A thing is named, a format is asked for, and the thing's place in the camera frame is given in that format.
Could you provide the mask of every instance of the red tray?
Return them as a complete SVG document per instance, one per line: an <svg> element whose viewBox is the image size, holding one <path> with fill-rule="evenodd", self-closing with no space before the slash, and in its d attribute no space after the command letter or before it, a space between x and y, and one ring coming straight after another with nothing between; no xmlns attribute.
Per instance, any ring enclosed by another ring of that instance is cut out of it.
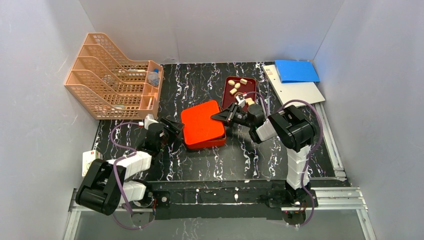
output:
<svg viewBox="0 0 424 240"><path fill-rule="evenodd" d="M247 84L240 83L241 79L247 80ZM233 80L236 84L240 83L240 88L237 89L237 92L234 93L234 95L231 95L230 90L234 88L234 86L231 86L228 84L228 81ZM236 101L236 94L237 93L248 93L248 92L255 92L256 91L256 80L253 78L247 78L247 77L238 77L238 76L229 76L225 80L225 87L224 87L224 93L222 95L222 109L228 108L228 106L231 105L231 103L237 103ZM256 100L256 93L251 93L246 96L246 98L252 98L253 101ZM243 107L243 111L248 110L248 105L246 104Z"/></svg>

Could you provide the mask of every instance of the gray wall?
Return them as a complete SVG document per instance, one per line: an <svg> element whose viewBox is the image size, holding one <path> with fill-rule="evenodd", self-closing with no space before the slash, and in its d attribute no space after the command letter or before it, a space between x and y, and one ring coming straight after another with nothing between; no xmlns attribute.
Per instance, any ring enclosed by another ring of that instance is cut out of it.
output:
<svg viewBox="0 0 424 240"><path fill-rule="evenodd" d="M424 2L346 0L314 59L379 239L424 237Z"/></svg>
<svg viewBox="0 0 424 240"><path fill-rule="evenodd" d="M80 0L134 60L312 60L343 0Z"/></svg>
<svg viewBox="0 0 424 240"><path fill-rule="evenodd" d="M61 239L98 124L63 84L94 29L77 0L0 5L0 239Z"/></svg>

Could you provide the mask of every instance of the black marble table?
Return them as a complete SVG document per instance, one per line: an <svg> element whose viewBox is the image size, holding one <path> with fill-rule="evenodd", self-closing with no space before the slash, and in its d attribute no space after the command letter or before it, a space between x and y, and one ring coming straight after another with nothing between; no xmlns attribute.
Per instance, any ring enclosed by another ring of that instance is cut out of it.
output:
<svg viewBox="0 0 424 240"><path fill-rule="evenodd" d="M160 94L158 117L180 122L182 110L210 101L221 103L225 80L229 76L253 78L258 91L270 100L271 112L281 107L276 93L268 83L262 66L272 62L193 63L166 64ZM306 107L301 108L317 126L317 119ZM95 136L93 149L103 154L105 160L122 156L126 151L109 140L114 126L129 120L102 120ZM136 147L145 129L135 125L123 126L114 134L121 145ZM234 181L283 180L286 178L286 148L277 137L261 144L252 142L249 129L234 126L226 129L224 146L188 150L184 145L164 149L149 170L135 176L146 181ZM334 177L327 147L323 142L309 161L309 176Z"/></svg>

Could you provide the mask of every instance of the plastic bottle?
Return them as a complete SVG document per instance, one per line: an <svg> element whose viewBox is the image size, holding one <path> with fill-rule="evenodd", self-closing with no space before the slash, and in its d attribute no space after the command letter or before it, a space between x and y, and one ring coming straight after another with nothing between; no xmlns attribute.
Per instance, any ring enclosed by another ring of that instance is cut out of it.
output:
<svg viewBox="0 0 424 240"><path fill-rule="evenodd" d="M147 74L147 81L150 85L154 87L157 87L159 85L159 70L157 68Z"/></svg>

